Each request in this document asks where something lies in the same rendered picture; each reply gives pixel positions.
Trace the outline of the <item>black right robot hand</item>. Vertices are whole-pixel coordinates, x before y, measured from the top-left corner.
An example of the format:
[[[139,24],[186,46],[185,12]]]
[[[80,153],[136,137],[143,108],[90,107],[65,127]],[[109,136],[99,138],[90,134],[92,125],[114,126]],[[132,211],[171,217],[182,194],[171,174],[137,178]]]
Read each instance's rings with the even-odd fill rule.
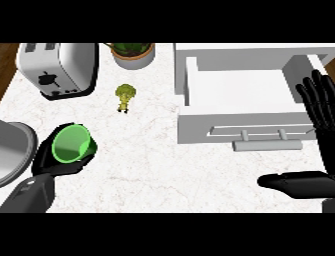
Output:
[[[263,175],[257,184],[294,199],[335,198],[335,84],[328,75],[313,70],[295,89],[315,127],[325,171]]]

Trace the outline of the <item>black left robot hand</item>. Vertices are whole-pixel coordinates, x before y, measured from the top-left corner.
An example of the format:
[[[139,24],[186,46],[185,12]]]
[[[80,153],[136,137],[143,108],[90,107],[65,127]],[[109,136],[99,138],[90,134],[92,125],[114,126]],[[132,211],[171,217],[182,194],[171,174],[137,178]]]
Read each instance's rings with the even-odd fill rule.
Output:
[[[31,167],[33,175],[49,173],[53,177],[56,177],[56,176],[77,174],[83,170],[83,167],[87,165],[87,163],[92,161],[96,154],[96,150],[98,150],[98,145],[95,141],[90,141],[92,152],[81,159],[74,160],[68,163],[64,163],[55,158],[55,154],[52,151],[52,144],[53,144],[55,138],[61,133],[61,131],[67,127],[73,127],[73,126],[74,126],[74,123],[67,123],[59,125],[55,128],[46,140],[41,142],[40,147],[37,149],[34,161],[33,161],[33,167]]]

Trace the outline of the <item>green cup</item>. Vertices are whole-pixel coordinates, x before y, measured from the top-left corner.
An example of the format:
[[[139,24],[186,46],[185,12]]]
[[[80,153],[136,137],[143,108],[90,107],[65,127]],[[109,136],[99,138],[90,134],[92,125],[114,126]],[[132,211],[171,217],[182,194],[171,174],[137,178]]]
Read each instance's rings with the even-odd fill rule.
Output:
[[[98,151],[98,145],[81,124],[68,125],[52,141],[52,155],[58,162],[68,164],[83,160]]]

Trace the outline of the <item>white open drawer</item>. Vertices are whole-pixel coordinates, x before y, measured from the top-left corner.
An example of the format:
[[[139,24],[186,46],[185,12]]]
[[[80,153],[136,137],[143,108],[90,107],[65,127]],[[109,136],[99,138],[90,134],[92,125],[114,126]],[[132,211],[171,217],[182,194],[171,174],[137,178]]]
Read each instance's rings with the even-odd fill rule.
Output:
[[[202,71],[186,59],[185,102],[177,116],[177,142],[229,143],[244,139],[315,138],[304,105],[281,70]]]

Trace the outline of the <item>white drawer cabinet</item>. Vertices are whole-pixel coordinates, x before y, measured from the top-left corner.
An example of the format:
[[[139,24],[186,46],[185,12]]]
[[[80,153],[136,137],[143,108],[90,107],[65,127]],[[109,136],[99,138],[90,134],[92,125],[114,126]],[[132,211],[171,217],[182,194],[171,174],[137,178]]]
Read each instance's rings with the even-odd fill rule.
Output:
[[[186,58],[204,71],[281,69],[295,55],[318,55],[322,65],[335,58],[335,43],[174,43],[174,93],[185,94]]]

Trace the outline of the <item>large grey round pot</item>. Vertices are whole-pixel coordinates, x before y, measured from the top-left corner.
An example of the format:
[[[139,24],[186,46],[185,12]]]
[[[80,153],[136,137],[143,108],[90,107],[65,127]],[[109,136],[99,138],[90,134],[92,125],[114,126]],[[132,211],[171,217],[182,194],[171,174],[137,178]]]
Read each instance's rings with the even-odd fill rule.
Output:
[[[37,151],[37,134],[21,122],[0,120],[0,187],[27,170]]]

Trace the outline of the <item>green broccoli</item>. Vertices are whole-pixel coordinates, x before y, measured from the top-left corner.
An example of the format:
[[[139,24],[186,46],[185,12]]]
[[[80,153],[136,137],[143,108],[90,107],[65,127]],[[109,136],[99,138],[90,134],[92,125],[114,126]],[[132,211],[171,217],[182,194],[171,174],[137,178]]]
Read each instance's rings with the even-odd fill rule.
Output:
[[[120,99],[118,112],[129,112],[129,101],[136,96],[136,88],[130,84],[123,84],[117,87],[115,96]]]

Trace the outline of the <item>silver toaster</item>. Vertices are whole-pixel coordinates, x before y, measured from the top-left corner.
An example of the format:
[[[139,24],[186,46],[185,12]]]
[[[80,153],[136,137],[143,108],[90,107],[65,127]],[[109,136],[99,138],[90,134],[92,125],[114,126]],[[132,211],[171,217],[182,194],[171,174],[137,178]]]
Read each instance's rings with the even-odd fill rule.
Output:
[[[49,100],[87,96],[96,87],[98,43],[21,43],[16,68]]]

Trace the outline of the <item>potted green plant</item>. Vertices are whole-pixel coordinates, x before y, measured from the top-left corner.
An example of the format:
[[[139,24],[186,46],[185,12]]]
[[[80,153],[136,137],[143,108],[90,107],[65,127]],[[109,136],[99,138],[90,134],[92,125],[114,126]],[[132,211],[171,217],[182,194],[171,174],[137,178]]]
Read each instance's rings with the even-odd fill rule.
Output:
[[[115,63],[126,70],[145,68],[155,58],[154,43],[106,43]]]

